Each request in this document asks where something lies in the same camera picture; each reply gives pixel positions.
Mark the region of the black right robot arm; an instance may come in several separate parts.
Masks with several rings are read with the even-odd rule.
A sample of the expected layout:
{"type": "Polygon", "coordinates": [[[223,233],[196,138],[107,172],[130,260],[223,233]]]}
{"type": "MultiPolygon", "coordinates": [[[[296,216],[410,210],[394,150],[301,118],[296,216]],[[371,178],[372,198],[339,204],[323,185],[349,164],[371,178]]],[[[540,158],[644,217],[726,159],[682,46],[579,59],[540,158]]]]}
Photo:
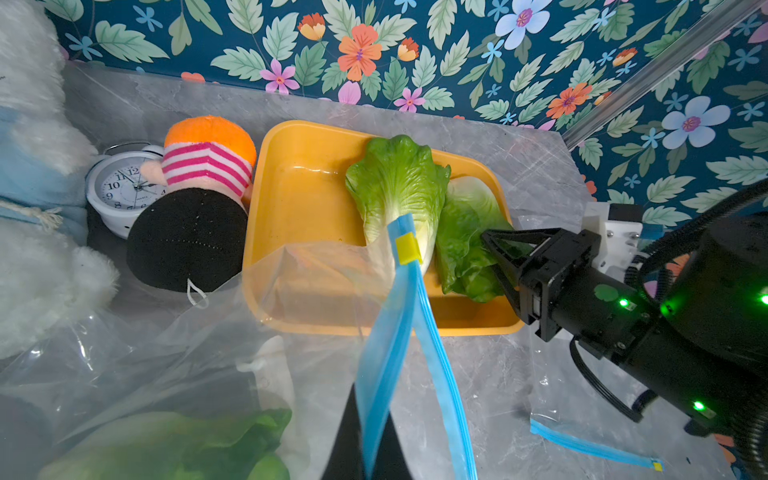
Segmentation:
{"type": "Polygon", "coordinates": [[[729,436],[749,475],[767,475],[767,216],[756,182],[634,255],[622,279],[595,266],[597,233],[489,229],[481,240],[518,317],[560,331],[582,377],[639,422],[668,401],[692,436],[729,436]]]}

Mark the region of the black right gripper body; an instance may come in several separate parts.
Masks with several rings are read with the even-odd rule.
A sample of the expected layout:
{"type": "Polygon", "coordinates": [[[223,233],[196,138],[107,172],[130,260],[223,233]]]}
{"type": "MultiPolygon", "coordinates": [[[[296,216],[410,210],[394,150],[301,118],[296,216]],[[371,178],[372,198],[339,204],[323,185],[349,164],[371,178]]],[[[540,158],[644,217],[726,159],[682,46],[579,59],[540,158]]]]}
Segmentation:
{"type": "Polygon", "coordinates": [[[565,330],[598,358],[624,358],[659,321],[659,309],[638,291],[592,266],[601,237],[584,230],[523,230],[515,240],[533,250],[515,261],[515,312],[552,340],[565,330]]]}

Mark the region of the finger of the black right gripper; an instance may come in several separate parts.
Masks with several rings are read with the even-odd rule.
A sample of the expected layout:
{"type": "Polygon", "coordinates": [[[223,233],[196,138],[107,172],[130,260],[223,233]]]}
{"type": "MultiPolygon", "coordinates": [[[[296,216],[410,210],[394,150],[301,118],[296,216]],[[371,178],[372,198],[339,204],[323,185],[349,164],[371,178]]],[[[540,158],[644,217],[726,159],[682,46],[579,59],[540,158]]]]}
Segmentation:
{"type": "Polygon", "coordinates": [[[560,228],[489,229],[481,235],[495,260],[492,272],[515,312],[550,310],[564,271],[564,260],[555,250],[563,238],[560,228]]]}

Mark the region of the clear zipper bag blue seal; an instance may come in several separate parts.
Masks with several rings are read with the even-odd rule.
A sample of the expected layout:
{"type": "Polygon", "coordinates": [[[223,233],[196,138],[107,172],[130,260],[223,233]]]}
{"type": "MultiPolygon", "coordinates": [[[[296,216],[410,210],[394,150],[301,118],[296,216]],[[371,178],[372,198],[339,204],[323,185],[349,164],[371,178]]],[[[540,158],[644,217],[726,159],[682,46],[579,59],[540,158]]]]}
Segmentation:
{"type": "Polygon", "coordinates": [[[192,299],[166,328],[105,312],[57,326],[1,374],[1,475],[40,471],[99,427],[289,409],[288,479],[477,475],[411,215],[374,244],[289,244],[192,299]]]}

